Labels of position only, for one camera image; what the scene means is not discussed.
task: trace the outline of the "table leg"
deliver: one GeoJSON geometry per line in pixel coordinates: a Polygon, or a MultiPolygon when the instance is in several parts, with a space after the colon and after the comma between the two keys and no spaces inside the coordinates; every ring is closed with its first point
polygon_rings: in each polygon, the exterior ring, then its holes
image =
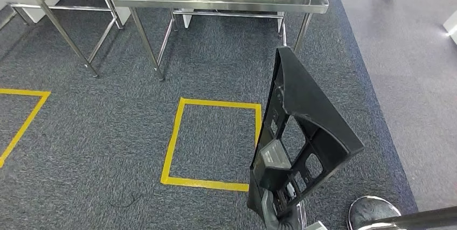
{"type": "Polygon", "coordinates": [[[113,18],[116,18],[116,26],[117,26],[117,28],[119,30],[120,29],[124,29],[124,26],[121,23],[121,19],[119,18],[119,15],[117,14],[116,7],[114,6],[113,1],[112,0],[105,0],[105,2],[108,5],[108,7],[111,9],[111,15],[113,16],[113,18]]]}
{"type": "Polygon", "coordinates": [[[22,22],[24,22],[25,25],[29,25],[29,22],[25,18],[25,16],[19,11],[18,8],[11,6],[12,10],[19,15],[19,17],[22,19],[22,22]]]}
{"type": "Polygon", "coordinates": [[[170,9],[170,13],[171,13],[171,20],[173,22],[173,31],[177,32],[178,31],[178,25],[176,24],[176,16],[173,13],[173,8],[170,9]]]}
{"type": "Polygon", "coordinates": [[[135,22],[136,28],[138,29],[138,33],[141,36],[141,40],[143,42],[144,48],[146,49],[146,51],[149,53],[149,56],[151,57],[151,61],[153,62],[154,70],[157,73],[158,79],[160,81],[162,81],[162,80],[164,80],[163,74],[160,71],[157,60],[151,49],[151,44],[149,43],[148,37],[146,36],[146,33],[144,32],[144,27],[141,24],[141,20],[138,16],[138,13],[136,12],[136,8],[130,8],[130,12],[131,12],[131,16],[133,17],[133,21],[135,22]]]}
{"type": "Polygon", "coordinates": [[[74,41],[70,38],[68,33],[65,31],[65,29],[60,24],[59,20],[57,20],[57,17],[52,13],[49,6],[47,6],[47,4],[44,1],[40,2],[39,5],[40,5],[41,9],[44,11],[44,13],[46,14],[46,16],[48,16],[49,20],[51,20],[51,22],[54,24],[54,26],[57,28],[57,30],[59,30],[60,34],[62,34],[62,37],[67,41],[67,43],[70,45],[70,47],[75,51],[78,58],[84,63],[84,66],[90,70],[90,72],[92,73],[92,76],[97,77],[98,74],[95,71],[95,69],[92,67],[92,65],[89,63],[89,61],[87,61],[87,59],[82,54],[81,50],[79,50],[79,48],[76,46],[74,41]]]}
{"type": "Polygon", "coordinates": [[[297,37],[297,41],[295,42],[294,46],[294,53],[297,54],[298,48],[301,46],[303,42],[303,37],[306,34],[306,31],[309,27],[309,22],[311,21],[311,13],[306,13],[303,18],[303,22],[300,27],[299,36],[297,37]]]}
{"type": "Polygon", "coordinates": [[[279,24],[279,37],[282,37],[282,45],[287,46],[287,38],[286,38],[286,13],[283,12],[281,23],[279,24]]]}

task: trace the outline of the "metal pole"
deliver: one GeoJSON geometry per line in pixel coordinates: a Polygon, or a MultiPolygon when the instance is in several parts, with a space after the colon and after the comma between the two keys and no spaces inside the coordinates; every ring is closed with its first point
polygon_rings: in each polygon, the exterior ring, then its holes
{"type": "Polygon", "coordinates": [[[254,13],[222,13],[222,12],[206,12],[206,11],[181,11],[173,10],[175,15],[191,15],[191,16],[228,16],[228,17],[253,17],[253,18],[273,18],[281,19],[279,15],[259,15],[254,13]]]}
{"type": "MultiPolygon", "coordinates": [[[[28,4],[10,4],[12,8],[37,8],[40,9],[39,5],[28,5],[28,4]]],[[[80,10],[80,11],[107,11],[111,12],[109,8],[96,8],[94,6],[63,6],[63,5],[51,5],[47,6],[49,9],[59,9],[59,10],[80,10]]]]}
{"type": "Polygon", "coordinates": [[[457,206],[430,210],[398,217],[383,218],[373,224],[393,224],[400,229],[435,228],[457,225],[457,206]]]}
{"type": "Polygon", "coordinates": [[[111,15],[113,18],[116,19],[116,26],[118,29],[124,29],[124,26],[121,23],[121,19],[119,18],[119,15],[116,12],[116,7],[114,6],[114,3],[112,0],[105,0],[106,4],[108,7],[111,9],[111,15]]]}
{"type": "Polygon", "coordinates": [[[138,29],[138,33],[140,33],[141,41],[143,42],[144,48],[146,51],[149,53],[149,56],[151,58],[151,61],[153,62],[154,70],[157,73],[158,79],[160,81],[164,80],[163,74],[160,71],[160,68],[158,66],[157,60],[154,56],[154,53],[151,49],[151,44],[149,43],[148,37],[146,36],[146,33],[144,31],[144,27],[141,24],[141,20],[138,16],[138,13],[136,12],[136,8],[130,8],[131,16],[133,17],[133,21],[135,22],[136,28],[138,29]]]}
{"type": "Polygon", "coordinates": [[[68,33],[65,31],[65,29],[62,27],[59,20],[57,20],[57,17],[52,13],[51,9],[49,9],[47,4],[44,1],[41,1],[40,6],[41,6],[41,9],[44,11],[44,13],[48,16],[49,20],[51,20],[51,22],[54,24],[54,26],[57,28],[57,30],[59,30],[60,34],[62,34],[62,37],[64,37],[64,39],[67,41],[67,43],[70,45],[70,47],[75,51],[78,58],[84,63],[84,66],[90,70],[90,72],[92,73],[92,76],[97,77],[98,74],[95,71],[95,69],[92,67],[92,65],[89,63],[89,61],[84,57],[82,52],[73,42],[73,40],[70,38],[68,33]]]}
{"type": "Polygon", "coordinates": [[[300,27],[299,35],[297,37],[297,41],[295,42],[294,46],[294,53],[297,54],[298,48],[301,47],[301,44],[303,42],[303,37],[306,34],[306,31],[308,30],[309,22],[311,21],[311,13],[306,13],[306,15],[303,18],[303,22],[300,27]]]}
{"type": "Polygon", "coordinates": [[[176,16],[173,13],[173,8],[170,9],[170,14],[171,14],[171,20],[173,22],[173,31],[177,32],[178,31],[178,25],[176,24],[176,16]]]}
{"type": "Polygon", "coordinates": [[[286,38],[286,24],[284,23],[284,19],[282,20],[282,25],[281,25],[281,31],[282,31],[282,45],[287,46],[287,38],[286,38]]]}
{"type": "Polygon", "coordinates": [[[27,21],[27,18],[25,18],[25,16],[19,11],[18,8],[16,8],[15,6],[12,6],[12,5],[10,5],[10,7],[12,8],[12,10],[13,10],[15,13],[18,13],[18,15],[20,16],[20,18],[22,19],[22,22],[24,22],[25,25],[29,25],[29,22],[27,21]]]}

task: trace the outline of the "yellow floor marking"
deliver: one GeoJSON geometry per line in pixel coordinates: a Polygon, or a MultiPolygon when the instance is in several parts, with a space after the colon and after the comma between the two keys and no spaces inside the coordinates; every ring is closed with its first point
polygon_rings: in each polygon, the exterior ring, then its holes
{"type": "Polygon", "coordinates": [[[188,179],[188,178],[177,178],[170,177],[171,160],[173,159],[173,153],[175,152],[176,141],[178,139],[179,126],[181,125],[181,119],[183,116],[184,106],[186,104],[193,105],[204,105],[204,106],[219,106],[219,107],[230,107],[230,108],[245,108],[255,110],[255,142],[257,144],[257,138],[260,134],[261,128],[261,106],[258,103],[246,103],[246,102],[225,102],[225,101],[211,101],[211,100],[199,100],[199,99],[186,99],[180,98],[178,109],[176,111],[175,123],[173,126],[173,132],[171,133],[170,143],[168,144],[167,154],[165,155],[165,161],[163,163],[163,170],[160,182],[162,184],[189,186],[189,187],[203,187],[208,189],[217,190],[229,190],[229,191],[248,191],[249,185],[245,183],[226,183],[217,182],[212,180],[199,180],[199,179],[188,179]]]}
{"type": "Polygon", "coordinates": [[[37,115],[38,111],[41,109],[43,104],[46,102],[46,99],[51,94],[51,92],[42,92],[42,91],[32,91],[32,90],[20,90],[20,89],[5,89],[0,88],[0,94],[17,94],[17,95],[31,95],[31,96],[41,96],[40,100],[38,101],[37,105],[35,105],[34,109],[30,113],[30,115],[25,120],[24,124],[19,128],[16,135],[13,137],[11,142],[6,147],[5,151],[3,151],[2,155],[0,156],[0,168],[3,167],[6,158],[12,152],[13,148],[16,146],[17,142],[19,141],[20,137],[24,134],[27,127],[32,122],[33,118],[37,115]]]}

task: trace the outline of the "gray carpet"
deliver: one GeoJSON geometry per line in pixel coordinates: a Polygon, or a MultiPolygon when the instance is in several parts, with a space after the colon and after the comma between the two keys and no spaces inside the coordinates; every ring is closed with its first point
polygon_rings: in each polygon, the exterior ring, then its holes
{"type": "MultiPolygon", "coordinates": [[[[343,230],[350,203],[365,194],[405,213],[417,208],[341,1],[330,3],[326,15],[313,17],[299,58],[366,149],[311,194],[306,207],[309,222],[343,230]]],[[[139,13],[157,50],[168,11],[139,13]]],[[[109,19],[56,14],[85,53],[109,19]]],[[[290,44],[302,17],[287,16],[290,44]]],[[[165,52],[165,82],[157,81],[131,20],[123,31],[113,29],[94,61],[98,79],[75,62],[48,19],[23,28],[15,18],[0,32],[0,87],[52,91],[0,169],[5,229],[263,229],[246,207],[247,193],[163,185],[160,175],[180,97],[265,108],[281,43],[276,21],[194,17],[188,30],[179,25],[165,52]]],[[[0,114],[22,121],[8,113],[10,103],[0,114]]],[[[249,110],[186,107],[170,175],[247,181],[253,132],[249,110]]]]}
{"type": "Polygon", "coordinates": [[[457,0],[342,2],[419,210],[456,206],[457,0]]]}

